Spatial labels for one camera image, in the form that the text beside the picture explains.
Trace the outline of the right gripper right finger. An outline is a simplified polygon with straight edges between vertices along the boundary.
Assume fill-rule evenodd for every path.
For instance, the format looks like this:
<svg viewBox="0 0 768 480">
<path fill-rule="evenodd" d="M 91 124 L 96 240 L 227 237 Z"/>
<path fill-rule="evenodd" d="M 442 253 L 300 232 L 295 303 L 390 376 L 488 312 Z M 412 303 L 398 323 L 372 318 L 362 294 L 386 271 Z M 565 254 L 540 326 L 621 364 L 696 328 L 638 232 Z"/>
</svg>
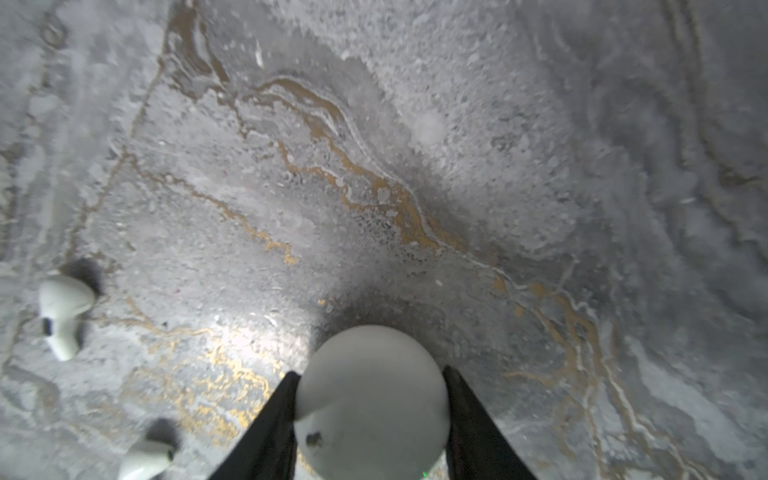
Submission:
<svg viewBox="0 0 768 480">
<path fill-rule="evenodd" d="M 459 370 L 443 369 L 450 432 L 445 448 L 453 480 L 536 480 L 496 426 Z"/>
</svg>

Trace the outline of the white earbud charging case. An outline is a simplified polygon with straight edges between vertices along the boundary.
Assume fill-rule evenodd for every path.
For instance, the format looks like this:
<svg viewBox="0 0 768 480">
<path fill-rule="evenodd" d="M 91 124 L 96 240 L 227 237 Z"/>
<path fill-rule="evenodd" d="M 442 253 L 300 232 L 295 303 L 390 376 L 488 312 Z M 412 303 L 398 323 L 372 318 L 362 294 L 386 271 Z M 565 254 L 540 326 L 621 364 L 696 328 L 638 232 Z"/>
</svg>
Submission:
<svg viewBox="0 0 768 480">
<path fill-rule="evenodd" d="M 327 340 L 298 384 L 294 431 L 323 479 L 420 479 L 450 429 L 446 382 L 412 337 L 364 325 Z"/>
</svg>

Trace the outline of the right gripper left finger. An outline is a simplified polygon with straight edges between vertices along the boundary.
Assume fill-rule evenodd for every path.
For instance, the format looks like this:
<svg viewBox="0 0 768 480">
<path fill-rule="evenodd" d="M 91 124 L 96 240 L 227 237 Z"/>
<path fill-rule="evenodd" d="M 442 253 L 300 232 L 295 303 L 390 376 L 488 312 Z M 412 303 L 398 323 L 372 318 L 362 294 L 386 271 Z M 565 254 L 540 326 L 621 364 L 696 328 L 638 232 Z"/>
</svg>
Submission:
<svg viewBox="0 0 768 480">
<path fill-rule="evenodd" d="M 301 376 L 288 372 L 210 480 L 292 480 L 297 441 L 296 392 Z"/>
</svg>

